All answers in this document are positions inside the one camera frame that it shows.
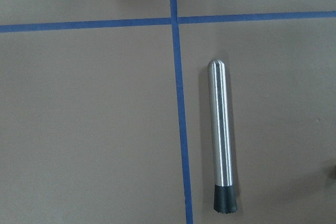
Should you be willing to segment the steel muddler black tip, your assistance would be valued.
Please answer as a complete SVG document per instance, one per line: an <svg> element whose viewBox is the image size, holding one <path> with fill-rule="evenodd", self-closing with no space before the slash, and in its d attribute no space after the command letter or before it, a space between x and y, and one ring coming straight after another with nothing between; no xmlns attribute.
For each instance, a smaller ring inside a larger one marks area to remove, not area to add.
<svg viewBox="0 0 336 224"><path fill-rule="evenodd" d="M212 60L208 65L209 102L214 160L214 210L223 214L237 211L232 164L229 102L225 64Z"/></svg>

